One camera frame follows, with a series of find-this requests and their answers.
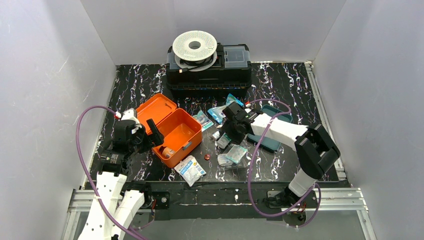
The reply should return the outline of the brown medicine bottle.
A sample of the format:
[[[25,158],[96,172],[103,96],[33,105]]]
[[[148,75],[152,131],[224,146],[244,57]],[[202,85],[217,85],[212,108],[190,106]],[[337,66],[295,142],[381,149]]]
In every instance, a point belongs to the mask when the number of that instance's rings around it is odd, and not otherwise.
[[[161,146],[159,148],[159,152],[163,156],[164,159],[169,159],[175,154],[175,151],[173,149],[171,149],[170,147],[167,147],[167,146]]]

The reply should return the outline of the white medicine bottle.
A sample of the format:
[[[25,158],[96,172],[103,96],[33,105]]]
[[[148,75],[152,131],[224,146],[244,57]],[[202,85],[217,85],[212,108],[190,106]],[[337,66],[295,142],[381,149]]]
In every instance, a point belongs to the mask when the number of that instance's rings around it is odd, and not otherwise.
[[[217,141],[216,146],[220,149],[225,149],[232,140],[228,137],[226,133],[224,133]]]

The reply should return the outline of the small blue capped bottle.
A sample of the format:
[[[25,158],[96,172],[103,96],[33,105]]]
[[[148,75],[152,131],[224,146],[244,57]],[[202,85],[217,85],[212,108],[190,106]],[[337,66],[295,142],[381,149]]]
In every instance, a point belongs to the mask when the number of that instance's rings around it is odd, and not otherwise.
[[[212,138],[217,141],[221,137],[221,134],[219,131],[216,131],[212,134]]]

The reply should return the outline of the orange medicine box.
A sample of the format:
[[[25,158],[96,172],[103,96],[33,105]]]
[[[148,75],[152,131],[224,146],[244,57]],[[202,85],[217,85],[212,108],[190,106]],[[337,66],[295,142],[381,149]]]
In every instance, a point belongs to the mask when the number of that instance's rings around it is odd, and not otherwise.
[[[202,142],[200,123],[161,93],[155,94],[142,103],[136,112],[147,134],[151,133],[147,125],[148,119],[153,119],[158,130],[163,134],[164,143],[153,147],[152,151],[169,168],[174,168]],[[159,152],[161,146],[171,148],[175,154],[165,159]]]

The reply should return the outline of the clear bag with teal packet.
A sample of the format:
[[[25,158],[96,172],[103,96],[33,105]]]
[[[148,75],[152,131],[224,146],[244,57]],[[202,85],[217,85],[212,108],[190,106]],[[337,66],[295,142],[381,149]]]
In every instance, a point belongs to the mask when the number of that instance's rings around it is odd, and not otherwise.
[[[231,143],[222,154],[217,156],[218,165],[225,169],[246,168],[247,153],[248,150],[245,147]]]

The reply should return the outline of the teal divided tray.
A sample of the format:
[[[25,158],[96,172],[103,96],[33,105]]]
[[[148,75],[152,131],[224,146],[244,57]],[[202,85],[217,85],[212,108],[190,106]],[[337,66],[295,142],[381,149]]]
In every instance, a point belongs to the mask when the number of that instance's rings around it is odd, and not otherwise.
[[[261,111],[264,114],[269,115],[270,117],[281,113],[282,111],[271,106],[271,105],[263,105],[261,108]],[[284,114],[284,115],[279,115],[277,117],[279,120],[284,121],[284,122],[288,122],[288,123],[292,123],[293,122],[293,117],[291,116],[291,114]],[[257,144],[258,141],[260,140],[260,135],[253,135],[253,134],[247,134],[247,141],[250,143],[255,143]],[[264,137],[264,139],[262,140],[260,147],[267,150],[270,153],[275,153],[281,146],[281,143],[273,140],[269,137]]]

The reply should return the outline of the white blue medicine sachet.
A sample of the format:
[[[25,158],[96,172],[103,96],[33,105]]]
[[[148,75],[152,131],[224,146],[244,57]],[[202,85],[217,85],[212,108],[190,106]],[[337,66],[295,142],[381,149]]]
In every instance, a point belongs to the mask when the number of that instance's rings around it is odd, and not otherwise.
[[[207,173],[197,159],[189,155],[173,168],[192,187],[201,177]]]

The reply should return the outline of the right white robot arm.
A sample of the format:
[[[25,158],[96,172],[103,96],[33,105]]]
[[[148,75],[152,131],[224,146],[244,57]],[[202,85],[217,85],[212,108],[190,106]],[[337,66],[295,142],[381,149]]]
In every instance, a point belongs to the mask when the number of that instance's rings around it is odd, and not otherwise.
[[[300,164],[293,180],[278,197],[277,204],[294,204],[324,177],[340,158],[341,152],[325,127],[298,125],[282,121],[261,110],[241,107],[231,103],[222,111],[225,121],[221,131],[235,144],[240,144],[247,134],[269,138],[291,147]]]

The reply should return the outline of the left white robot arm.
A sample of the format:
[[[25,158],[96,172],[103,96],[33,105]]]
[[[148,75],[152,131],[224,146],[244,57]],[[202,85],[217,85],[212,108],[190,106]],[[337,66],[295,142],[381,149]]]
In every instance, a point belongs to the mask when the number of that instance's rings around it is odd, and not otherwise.
[[[146,207],[155,214],[156,201],[150,183],[145,181],[127,182],[131,156],[148,152],[164,143],[153,119],[142,124],[137,111],[130,108],[123,113],[108,107],[104,110],[117,119],[114,134],[107,147],[99,154],[100,165],[96,180],[93,181],[81,152],[80,128],[84,115],[94,109],[87,108],[77,121],[75,142],[77,154],[87,179],[94,190],[94,197],[88,218],[79,235],[80,240],[122,240],[132,236],[144,239],[130,227],[139,209]]]

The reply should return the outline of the blue cotton swab packet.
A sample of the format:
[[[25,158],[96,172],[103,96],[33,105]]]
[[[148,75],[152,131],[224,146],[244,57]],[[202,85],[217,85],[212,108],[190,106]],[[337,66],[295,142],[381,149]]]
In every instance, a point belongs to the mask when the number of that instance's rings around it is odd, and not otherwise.
[[[233,102],[237,103],[241,107],[244,106],[244,104],[240,100],[238,100],[235,96],[233,96],[231,93],[229,93],[227,95],[226,103],[224,105],[212,107],[212,108],[208,109],[207,112],[218,124],[222,124],[223,119],[225,117],[223,110]]]

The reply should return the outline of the small teal packet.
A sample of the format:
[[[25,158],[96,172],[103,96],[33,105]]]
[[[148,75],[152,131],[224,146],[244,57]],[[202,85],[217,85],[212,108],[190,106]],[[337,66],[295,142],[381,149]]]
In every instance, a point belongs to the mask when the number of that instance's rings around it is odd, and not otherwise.
[[[202,110],[199,110],[198,113],[194,114],[192,117],[201,125],[202,132],[214,125]]]

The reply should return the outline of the black plastic toolbox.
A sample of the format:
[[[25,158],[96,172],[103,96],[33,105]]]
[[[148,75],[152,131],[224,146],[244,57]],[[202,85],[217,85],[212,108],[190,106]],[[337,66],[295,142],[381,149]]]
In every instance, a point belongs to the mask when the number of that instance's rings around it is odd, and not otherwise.
[[[252,63],[246,44],[218,44],[216,52],[187,64],[173,48],[167,51],[165,86],[175,99],[189,97],[244,97],[252,85]]]

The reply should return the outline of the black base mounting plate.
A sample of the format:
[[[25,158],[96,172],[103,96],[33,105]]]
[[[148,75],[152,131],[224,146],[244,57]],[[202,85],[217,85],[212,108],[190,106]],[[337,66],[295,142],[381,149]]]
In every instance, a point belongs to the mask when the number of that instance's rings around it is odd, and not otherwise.
[[[252,182],[251,193],[244,182],[132,181],[125,187],[146,187],[147,199],[154,198],[155,220],[252,219],[280,213],[296,200],[285,194],[287,182]]]

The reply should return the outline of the white filament spool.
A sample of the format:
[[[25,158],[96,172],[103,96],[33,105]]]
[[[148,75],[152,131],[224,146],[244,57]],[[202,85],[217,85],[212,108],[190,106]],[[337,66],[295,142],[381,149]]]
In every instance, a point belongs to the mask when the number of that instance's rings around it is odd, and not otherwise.
[[[178,72],[200,72],[210,68],[217,60],[218,42],[208,32],[191,30],[177,36],[172,43]]]

